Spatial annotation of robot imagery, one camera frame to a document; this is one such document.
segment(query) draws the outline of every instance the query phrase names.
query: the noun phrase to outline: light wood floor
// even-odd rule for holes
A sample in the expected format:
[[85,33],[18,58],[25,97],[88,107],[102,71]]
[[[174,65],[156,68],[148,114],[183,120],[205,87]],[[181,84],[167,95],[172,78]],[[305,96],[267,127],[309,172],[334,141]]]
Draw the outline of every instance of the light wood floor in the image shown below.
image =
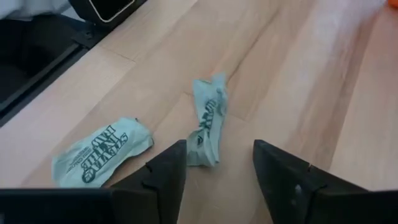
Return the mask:
[[53,155],[121,116],[155,146],[194,130],[192,80],[225,71],[221,163],[189,168],[180,223],[270,223],[263,139],[369,190],[398,188],[398,11],[378,0],[148,0],[0,129],[0,187],[53,187]]

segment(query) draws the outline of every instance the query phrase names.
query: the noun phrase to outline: black plastic part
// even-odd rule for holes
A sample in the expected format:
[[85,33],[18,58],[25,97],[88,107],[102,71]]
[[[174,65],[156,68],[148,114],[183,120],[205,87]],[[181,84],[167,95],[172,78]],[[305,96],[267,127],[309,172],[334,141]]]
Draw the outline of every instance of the black plastic part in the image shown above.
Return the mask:
[[398,191],[369,192],[263,140],[253,162],[275,224],[398,223]]
[[180,140],[109,189],[0,190],[0,223],[176,223],[186,156]]
[[114,29],[147,0],[69,0],[76,13],[97,26]]

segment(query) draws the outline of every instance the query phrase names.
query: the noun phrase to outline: orange object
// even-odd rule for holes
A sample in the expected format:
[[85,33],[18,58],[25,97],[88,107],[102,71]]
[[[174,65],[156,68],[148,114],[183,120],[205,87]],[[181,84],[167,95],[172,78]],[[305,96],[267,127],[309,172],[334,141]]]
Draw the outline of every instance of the orange object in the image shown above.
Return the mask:
[[398,7],[398,0],[388,0],[388,3],[392,7]]

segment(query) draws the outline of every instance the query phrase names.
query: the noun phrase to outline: wooden floor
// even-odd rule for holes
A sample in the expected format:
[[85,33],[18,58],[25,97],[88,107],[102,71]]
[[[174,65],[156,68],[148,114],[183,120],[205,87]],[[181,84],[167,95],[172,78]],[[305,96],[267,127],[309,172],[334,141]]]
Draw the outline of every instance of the wooden floor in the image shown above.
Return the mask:
[[53,187],[53,155],[121,116],[155,146],[198,126],[192,81],[228,76],[221,163],[189,168],[179,223],[271,223],[263,139],[369,190],[398,188],[398,11],[363,0],[148,0],[0,129],[0,187]]

